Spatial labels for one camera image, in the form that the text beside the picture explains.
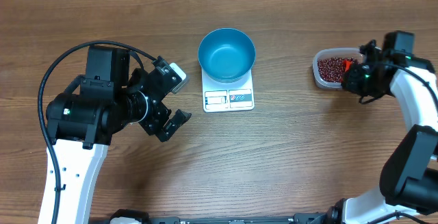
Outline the red scoop blue handle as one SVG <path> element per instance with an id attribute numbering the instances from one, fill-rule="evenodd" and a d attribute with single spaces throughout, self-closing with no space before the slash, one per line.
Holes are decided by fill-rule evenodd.
<path id="1" fill-rule="evenodd" d="M 350 60 L 344 60 L 342 62 L 342 73 L 340 75 L 340 82 L 344 81 L 344 75 L 348 72 L 348 70 L 350 69 L 352 65 L 352 62 Z"/>

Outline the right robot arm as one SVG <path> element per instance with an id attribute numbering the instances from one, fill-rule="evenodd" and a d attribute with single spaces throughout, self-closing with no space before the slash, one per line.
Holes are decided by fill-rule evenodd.
<path id="1" fill-rule="evenodd" d="M 344 73 L 342 87 L 369 102 L 385 95 L 400 105 L 407 134 L 385 163 L 379 185 L 338 201 L 321 223 L 387 223 L 437 212 L 437 85 L 431 62 L 412 54 L 366 55 Z"/>

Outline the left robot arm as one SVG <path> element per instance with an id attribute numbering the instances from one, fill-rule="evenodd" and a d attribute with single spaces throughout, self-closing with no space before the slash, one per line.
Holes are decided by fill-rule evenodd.
<path id="1" fill-rule="evenodd" d="M 139 123 L 149 136 L 166 142 L 191 115 L 172 113 L 163 103 L 188 80 L 179 66 L 158 66 L 148 73 L 126 71 L 79 75 L 47 107 L 41 118 L 47 145 L 47 177 L 39 223 L 87 223 L 96 180 L 112 136 Z"/>

